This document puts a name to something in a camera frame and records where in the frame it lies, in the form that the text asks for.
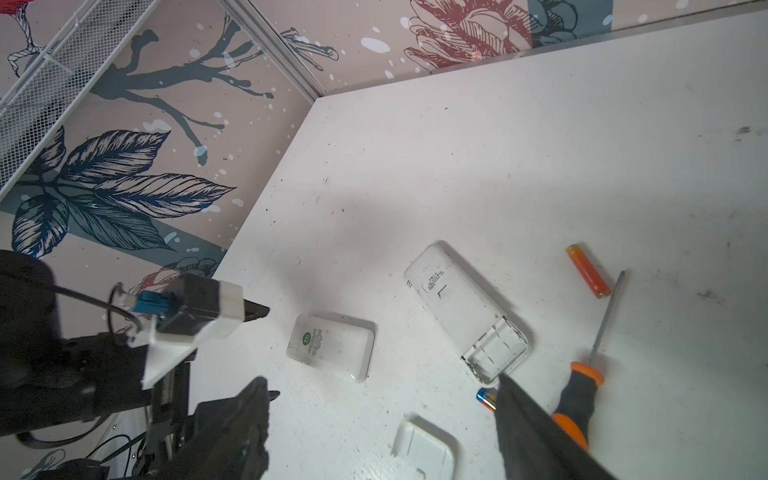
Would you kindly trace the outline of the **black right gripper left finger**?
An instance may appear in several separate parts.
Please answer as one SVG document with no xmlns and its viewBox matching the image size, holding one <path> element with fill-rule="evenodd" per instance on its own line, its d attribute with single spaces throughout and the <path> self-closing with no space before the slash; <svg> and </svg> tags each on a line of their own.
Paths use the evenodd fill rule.
<svg viewBox="0 0 768 480">
<path fill-rule="evenodd" d="M 260 479 L 269 468 L 266 449 L 270 402 L 279 395 L 264 377 L 218 403 L 209 421 L 147 479 Z"/>
</svg>

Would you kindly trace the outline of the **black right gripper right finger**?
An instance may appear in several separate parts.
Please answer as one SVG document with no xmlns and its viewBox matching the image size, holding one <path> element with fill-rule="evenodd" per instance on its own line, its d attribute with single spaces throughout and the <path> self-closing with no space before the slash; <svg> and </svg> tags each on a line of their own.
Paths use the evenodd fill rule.
<svg viewBox="0 0 768 480">
<path fill-rule="evenodd" d="M 499 377 L 496 430 L 507 479 L 611 479 L 510 377 Z"/>
</svg>

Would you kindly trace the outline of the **orange black screwdriver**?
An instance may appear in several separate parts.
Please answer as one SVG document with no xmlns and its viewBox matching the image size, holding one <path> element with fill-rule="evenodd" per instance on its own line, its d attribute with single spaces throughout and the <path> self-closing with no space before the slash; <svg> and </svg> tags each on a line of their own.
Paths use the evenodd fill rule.
<svg viewBox="0 0 768 480">
<path fill-rule="evenodd" d="M 619 273 L 587 361 L 571 363 L 569 380 L 561 391 L 559 403 L 551 415 L 552 420 L 585 451 L 589 449 L 588 427 L 595 411 L 596 394 L 605 382 L 604 375 L 593 367 L 593 363 L 626 276 L 626 270 Z"/>
</svg>

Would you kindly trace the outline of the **white remote control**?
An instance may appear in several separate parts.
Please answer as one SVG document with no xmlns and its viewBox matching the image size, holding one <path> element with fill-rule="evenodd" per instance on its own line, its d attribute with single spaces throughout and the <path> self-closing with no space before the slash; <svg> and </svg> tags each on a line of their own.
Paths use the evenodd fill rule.
<svg viewBox="0 0 768 480">
<path fill-rule="evenodd" d="M 501 375 L 529 356 L 532 345 L 525 331 L 446 242 L 428 246 L 403 278 L 482 385 L 496 386 Z"/>
</svg>

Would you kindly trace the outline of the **white air conditioner remote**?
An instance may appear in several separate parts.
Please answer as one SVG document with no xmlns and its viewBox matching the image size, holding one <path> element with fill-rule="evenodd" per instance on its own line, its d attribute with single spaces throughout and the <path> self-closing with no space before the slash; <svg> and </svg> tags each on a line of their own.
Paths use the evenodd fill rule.
<svg viewBox="0 0 768 480">
<path fill-rule="evenodd" d="M 301 314 L 291 332 L 286 356 L 317 370 L 363 383 L 375 342 L 375 328 L 344 315 Z"/>
</svg>

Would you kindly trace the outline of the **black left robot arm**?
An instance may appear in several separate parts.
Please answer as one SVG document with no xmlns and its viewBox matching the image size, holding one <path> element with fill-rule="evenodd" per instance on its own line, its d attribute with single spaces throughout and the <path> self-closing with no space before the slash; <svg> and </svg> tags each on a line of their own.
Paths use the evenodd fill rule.
<svg viewBox="0 0 768 480">
<path fill-rule="evenodd" d="M 1 434 L 30 449 L 61 453 L 85 436 L 43 440 L 34 431 L 77 421 L 90 422 L 96 431 L 116 413 L 149 408 L 146 432 L 129 436 L 114 453 L 126 453 L 134 463 L 125 477 L 147 479 L 190 438 L 190 368 L 182 364 L 175 369 L 171 397 L 163 400 L 162 385 L 142 384 L 147 347 L 131 347 L 115 331 L 63 338 L 59 296 L 90 300 L 57 286 L 44 262 L 2 251 Z"/>
</svg>

